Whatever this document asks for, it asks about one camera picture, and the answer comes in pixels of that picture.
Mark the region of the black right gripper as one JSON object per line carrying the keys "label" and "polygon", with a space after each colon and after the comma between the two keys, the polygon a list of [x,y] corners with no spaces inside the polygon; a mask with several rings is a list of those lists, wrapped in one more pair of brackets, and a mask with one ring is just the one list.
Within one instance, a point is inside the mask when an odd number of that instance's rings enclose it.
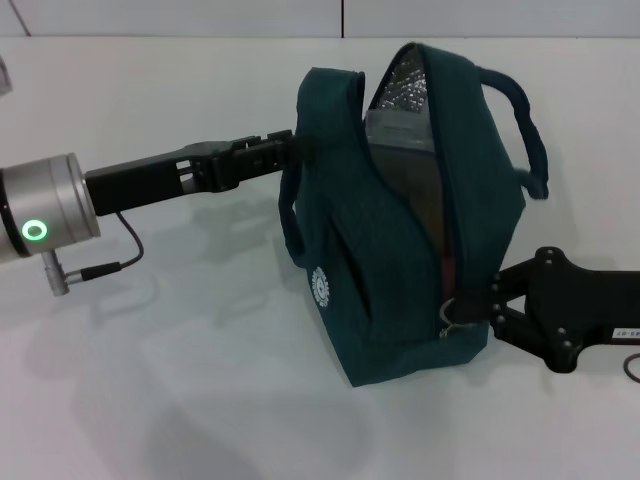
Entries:
{"label": "black right gripper", "polygon": [[[507,306],[520,297],[523,312]],[[457,290],[452,322],[490,322],[496,339],[571,373],[586,348],[639,343],[639,273],[585,269],[542,247],[487,285]]]}

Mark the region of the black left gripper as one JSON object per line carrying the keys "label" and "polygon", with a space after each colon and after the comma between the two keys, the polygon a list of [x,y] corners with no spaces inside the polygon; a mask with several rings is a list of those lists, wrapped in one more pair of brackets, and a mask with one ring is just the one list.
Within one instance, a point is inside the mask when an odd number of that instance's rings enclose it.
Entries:
{"label": "black left gripper", "polygon": [[95,213],[106,216],[195,193],[220,193],[311,159],[316,141],[290,130],[233,141],[205,141],[160,155],[90,170]]}

